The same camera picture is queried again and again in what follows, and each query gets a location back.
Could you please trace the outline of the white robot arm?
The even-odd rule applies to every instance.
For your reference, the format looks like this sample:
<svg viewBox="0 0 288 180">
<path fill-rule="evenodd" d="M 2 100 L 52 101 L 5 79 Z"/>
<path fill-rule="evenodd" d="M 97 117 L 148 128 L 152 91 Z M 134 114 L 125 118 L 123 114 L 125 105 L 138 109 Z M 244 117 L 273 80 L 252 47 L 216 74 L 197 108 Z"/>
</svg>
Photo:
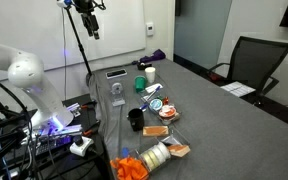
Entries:
<svg viewBox="0 0 288 180">
<path fill-rule="evenodd" d="M 57 0 L 57 5 L 67 12 L 88 76 L 91 77 L 92 71 L 71 16 L 70 7 L 74 6 L 81 15 L 88 35 L 98 40 L 99 25 L 93 11 L 95 8 L 105 10 L 104 0 L 100 3 L 95 0 Z M 44 74 L 44 63 L 35 54 L 0 44 L 0 70 L 6 71 L 11 84 L 23 90 L 36 104 L 37 112 L 30 118 L 33 128 L 62 130 L 73 121 L 73 114 L 62 103 L 55 87 Z"/>
</svg>

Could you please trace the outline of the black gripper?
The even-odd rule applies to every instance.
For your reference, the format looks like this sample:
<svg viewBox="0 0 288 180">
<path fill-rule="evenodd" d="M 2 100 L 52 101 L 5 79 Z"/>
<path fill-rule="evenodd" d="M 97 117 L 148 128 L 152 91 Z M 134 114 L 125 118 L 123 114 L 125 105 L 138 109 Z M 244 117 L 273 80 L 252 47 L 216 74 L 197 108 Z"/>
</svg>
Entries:
<svg viewBox="0 0 288 180">
<path fill-rule="evenodd" d="M 93 12 L 96 8 L 99 8 L 100 10 L 105 10 L 106 6 L 104 4 L 104 0 L 101 0 L 100 3 L 96 2 L 95 0 L 73 0 L 74 6 L 78 13 L 81 14 L 82 21 L 87 29 L 88 35 L 92 37 L 94 35 L 94 38 L 96 40 L 100 39 L 99 36 L 99 26 L 97 23 L 96 16 L 93 15 Z"/>
</svg>

